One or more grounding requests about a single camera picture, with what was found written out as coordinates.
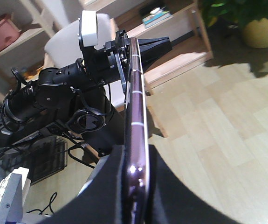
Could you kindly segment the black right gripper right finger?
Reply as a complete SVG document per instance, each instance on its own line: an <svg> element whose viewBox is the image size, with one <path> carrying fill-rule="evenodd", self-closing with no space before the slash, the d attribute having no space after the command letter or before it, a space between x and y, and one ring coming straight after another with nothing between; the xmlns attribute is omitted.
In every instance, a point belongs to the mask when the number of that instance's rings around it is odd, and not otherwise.
<svg viewBox="0 0 268 224"><path fill-rule="evenodd" d="M150 189L146 224L237 224L194 194L149 145Z"/></svg>

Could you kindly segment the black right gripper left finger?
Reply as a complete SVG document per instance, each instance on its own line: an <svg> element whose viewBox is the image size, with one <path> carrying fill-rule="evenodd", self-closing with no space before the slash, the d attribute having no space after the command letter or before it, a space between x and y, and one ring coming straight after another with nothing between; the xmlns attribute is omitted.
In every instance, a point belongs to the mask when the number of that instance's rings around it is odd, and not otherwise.
<svg viewBox="0 0 268 224"><path fill-rule="evenodd" d="M115 145L88 187L41 224L121 224L123 145Z"/></svg>

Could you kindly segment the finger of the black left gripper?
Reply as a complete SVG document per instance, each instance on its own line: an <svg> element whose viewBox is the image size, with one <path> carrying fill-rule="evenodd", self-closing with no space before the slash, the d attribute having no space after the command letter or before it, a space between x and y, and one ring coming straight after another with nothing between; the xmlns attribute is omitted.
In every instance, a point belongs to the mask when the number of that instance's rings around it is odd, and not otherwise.
<svg viewBox="0 0 268 224"><path fill-rule="evenodd" d="M143 71L172 50L169 37L138 39Z"/></svg>

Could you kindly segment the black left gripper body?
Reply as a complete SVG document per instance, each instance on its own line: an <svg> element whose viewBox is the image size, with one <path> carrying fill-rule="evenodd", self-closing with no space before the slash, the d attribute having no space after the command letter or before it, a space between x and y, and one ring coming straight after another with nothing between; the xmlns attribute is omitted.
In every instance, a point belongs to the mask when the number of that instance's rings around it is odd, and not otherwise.
<svg viewBox="0 0 268 224"><path fill-rule="evenodd" d="M89 84L103 86L115 81L121 81L123 92L126 92L126 72L128 72L127 60L130 56L128 49L128 36L126 31L116 32L113 41L106 42L103 48L97 50L95 46L84 47L80 32L78 34L79 46L83 55L86 75L90 79Z"/></svg>

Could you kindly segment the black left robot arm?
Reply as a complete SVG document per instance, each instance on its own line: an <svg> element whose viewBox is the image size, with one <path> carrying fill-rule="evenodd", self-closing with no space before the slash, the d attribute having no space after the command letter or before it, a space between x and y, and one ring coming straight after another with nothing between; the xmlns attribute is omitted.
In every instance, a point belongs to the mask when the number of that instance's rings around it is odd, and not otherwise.
<svg viewBox="0 0 268 224"><path fill-rule="evenodd" d="M13 133L8 145L26 137L21 126L42 111L61 113L60 135L70 130L77 134L96 132L113 117L115 107L105 96L104 86L121 81L125 93L125 132L121 129L102 145L92 144L101 152L112 145L124 144L126 154L134 161L148 156L144 74L156 60L171 51L168 37L154 39L129 38L125 31L116 33L113 41L101 49L84 46L79 39L83 57L63 68L47 68L36 81L8 95L1 109L6 128Z"/></svg>

